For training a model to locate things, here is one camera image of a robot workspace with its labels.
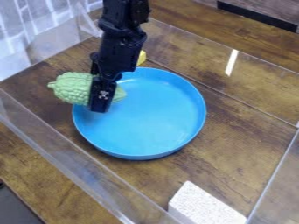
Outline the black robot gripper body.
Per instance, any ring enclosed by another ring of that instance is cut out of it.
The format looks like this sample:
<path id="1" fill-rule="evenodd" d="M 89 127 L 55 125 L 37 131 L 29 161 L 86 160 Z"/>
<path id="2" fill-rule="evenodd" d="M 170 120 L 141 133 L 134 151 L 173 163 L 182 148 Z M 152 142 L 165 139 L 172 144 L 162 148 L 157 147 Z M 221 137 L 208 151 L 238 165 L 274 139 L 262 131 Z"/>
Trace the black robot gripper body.
<path id="1" fill-rule="evenodd" d="M 97 27 L 102 31 L 98 52 L 94 54 L 97 73 L 114 81 L 122 72 L 133 72 L 146 34 L 140 24 L 148 22 L 148 0 L 102 0 Z"/>

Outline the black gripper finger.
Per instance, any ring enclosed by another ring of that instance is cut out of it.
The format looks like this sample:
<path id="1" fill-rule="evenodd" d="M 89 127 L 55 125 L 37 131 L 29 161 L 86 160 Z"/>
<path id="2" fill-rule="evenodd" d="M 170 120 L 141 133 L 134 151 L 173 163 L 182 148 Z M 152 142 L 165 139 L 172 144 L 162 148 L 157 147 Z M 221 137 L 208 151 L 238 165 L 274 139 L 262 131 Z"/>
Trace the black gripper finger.
<path id="1" fill-rule="evenodd" d="M 92 75 L 98 75 L 98 54 L 96 52 L 93 52 L 89 55 L 89 59 L 90 59 L 90 69 L 89 69 L 89 73 Z"/>
<path id="2" fill-rule="evenodd" d="M 93 112 L 106 113 L 117 89 L 117 83 L 92 77 L 88 108 Z"/>

